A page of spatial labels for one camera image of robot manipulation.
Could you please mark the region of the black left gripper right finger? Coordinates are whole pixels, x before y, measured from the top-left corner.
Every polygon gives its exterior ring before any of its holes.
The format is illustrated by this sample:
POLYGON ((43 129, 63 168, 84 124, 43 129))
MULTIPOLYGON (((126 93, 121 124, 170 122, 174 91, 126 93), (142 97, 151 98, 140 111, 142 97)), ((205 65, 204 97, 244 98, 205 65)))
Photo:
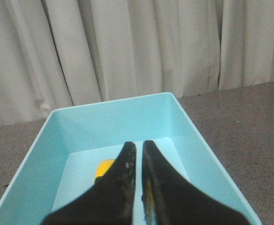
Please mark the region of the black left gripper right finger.
POLYGON ((142 201, 148 225, 246 225, 237 210, 203 193, 162 155, 154 141, 144 141, 142 201))

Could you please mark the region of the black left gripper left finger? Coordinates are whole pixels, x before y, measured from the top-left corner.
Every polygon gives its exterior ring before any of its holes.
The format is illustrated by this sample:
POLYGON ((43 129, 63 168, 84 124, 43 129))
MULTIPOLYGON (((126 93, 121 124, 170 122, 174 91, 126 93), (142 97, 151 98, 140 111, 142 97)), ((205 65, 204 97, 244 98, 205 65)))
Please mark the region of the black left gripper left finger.
POLYGON ((131 225, 136 146, 126 142, 107 172, 89 190, 44 218, 44 225, 131 225))

